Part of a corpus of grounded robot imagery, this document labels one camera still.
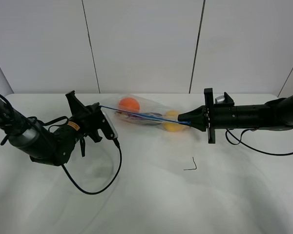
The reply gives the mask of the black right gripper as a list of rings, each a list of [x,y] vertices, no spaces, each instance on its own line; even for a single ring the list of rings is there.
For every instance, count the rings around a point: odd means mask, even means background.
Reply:
[[[178,121],[183,125],[197,129],[201,132],[208,130],[208,143],[215,143],[215,130],[226,129],[233,126],[234,107],[233,99],[224,93],[227,103],[216,104],[213,97],[213,89],[204,89],[205,106],[200,106],[192,111],[179,114]]]

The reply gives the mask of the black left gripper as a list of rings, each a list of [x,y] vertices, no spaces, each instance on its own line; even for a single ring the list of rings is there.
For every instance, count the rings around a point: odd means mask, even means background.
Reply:
[[[95,143],[102,140],[98,130],[103,125],[101,119],[100,104],[83,105],[75,96],[75,91],[67,93],[66,99],[72,116],[68,119],[67,125],[72,127],[76,132],[76,142],[80,143],[82,157],[85,157],[85,138],[90,137]]]

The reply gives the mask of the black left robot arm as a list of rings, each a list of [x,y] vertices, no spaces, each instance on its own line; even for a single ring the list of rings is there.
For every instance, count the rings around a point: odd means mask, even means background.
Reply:
[[[85,137],[91,137],[95,143],[100,142],[98,130],[109,140],[115,138],[99,103],[85,106],[74,91],[65,96],[72,116],[43,123],[36,117],[25,117],[0,95],[0,129],[6,134],[1,145],[9,142],[33,162],[61,166],[69,161],[78,141],[83,143]]]

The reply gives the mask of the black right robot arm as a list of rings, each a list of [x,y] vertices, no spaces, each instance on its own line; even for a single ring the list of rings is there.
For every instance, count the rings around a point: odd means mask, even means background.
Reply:
[[[205,105],[179,114],[183,125],[207,131],[208,143],[215,143],[216,129],[252,129],[287,131],[293,129],[293,95],[257,105],[235,105],[229,94],[213,97],[213,90],[204,90]]]

